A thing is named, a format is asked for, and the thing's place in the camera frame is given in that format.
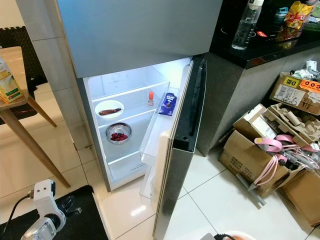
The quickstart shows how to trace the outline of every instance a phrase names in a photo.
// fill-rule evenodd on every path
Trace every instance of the table leg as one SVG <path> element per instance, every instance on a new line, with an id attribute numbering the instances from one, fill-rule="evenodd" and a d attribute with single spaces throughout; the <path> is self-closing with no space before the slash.
<path id="1" fill-rule="evenodd" d="M 52 126 L 56 127 L 54 121 L 46 114 L 46 112 L 39 106 L 39 104 L 33 99 L 32 96 L 29 96 L 27 99 L 27 103 L 34 108 L 42 117 L 44 117 L 45 120 L 47 120 L 49 123 L 51 123 Z"/>
<path id="2" fill-rule="evenodd" d="M 24 126 L 19 122 L 16 116 L 9 110 L 3 110 L 0 112 L 0 117 L 2 120 L 15 132 L 15 134 L 24 142 L 25 145 L 34 153 L 34 155 L 43 163 L 43 165 L 51 172 L 54 176 L 62 182 L 67 188 L 70 184 L 57 169 L 54 163 L 47 156 L 45 151 L 39 146 L 39 144 L 34 140 L 30 133 L 24 128 Z"/>

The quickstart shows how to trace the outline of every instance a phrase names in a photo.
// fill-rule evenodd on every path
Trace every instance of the wooden table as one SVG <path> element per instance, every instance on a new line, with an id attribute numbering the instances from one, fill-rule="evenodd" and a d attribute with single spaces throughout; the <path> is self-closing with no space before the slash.
<path id="1" fill-rule="evenodd" d="M 3 121 L 15 132 L 15 134 L 27 145 L 27 147 L 34 153 L 34 155 L 43 163 L 43 165 L 62 182 L 67 188 L 70 184 L 57 169 L 54 163 L 50 160 L 48 155 L 43 151 L 34 138 L 28 133 L 24 126 L 19 122 L 16 116 L 10 111 L 11 108 L 24 105 L 28 103 L 41 116 L 43 116 L 52 126 L 57 125 L 46 114 L 46 112 L 38 105 L 38 103 L 29 95 L 24 60 L 22 56 L 21 47 L 8 47 L 0 49 L 1 58 L 5 61 L 11 74 L 14 76 L 19 85 L 23 96 L 11 103 L 5 103 L 0 100 L 0 117 Z"/>

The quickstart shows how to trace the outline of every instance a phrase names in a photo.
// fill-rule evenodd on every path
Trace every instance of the black countertop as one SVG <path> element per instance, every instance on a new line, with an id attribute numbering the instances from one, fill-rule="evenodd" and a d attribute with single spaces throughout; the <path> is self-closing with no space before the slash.
<path id="1" fill-rule="evenodd" d="M 250 41 L 246 50 L 231 47 L 232 38 L 222 32 L 215 32 L 210 52 L 244 68 L 249 69 L 283 57 L 300 53 L 320 46 L 320 33 L 316 31 L 302 31 L 299 37 L 276 42 L 258 40 Z"/>

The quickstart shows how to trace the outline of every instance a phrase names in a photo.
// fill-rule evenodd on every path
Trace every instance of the freezer door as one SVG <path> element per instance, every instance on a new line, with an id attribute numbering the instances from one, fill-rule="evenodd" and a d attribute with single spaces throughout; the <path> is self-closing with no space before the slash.
<path id="1" fill-rule="evenodd" d="M 209 51 L 222 0 L 56 0 L 78 78 Z"/>
<path id="2" fill-rule="evenodd" d="M 195 56 L 183 104 L 171 133 L 164 132 L 158 151 L 163 163 L 157 162 L 152 204 L 156 205 L 153 236 L 163 240 L 195 152 L 205 100 L 207 61 Z"/>

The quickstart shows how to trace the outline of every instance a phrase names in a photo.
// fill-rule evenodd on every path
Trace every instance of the sausage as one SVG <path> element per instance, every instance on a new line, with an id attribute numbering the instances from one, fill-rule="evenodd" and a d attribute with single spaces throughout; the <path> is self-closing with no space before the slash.
<path id="1" fill-rule="evenodd" d="M 115 114 L 116 112 L 119 112 L 119 111 L 121 111 L 121 108 L 102 110 L 99 112 L 99 115 L 105 116 L 105 115 L 109 115 L 109 114 Z"/>

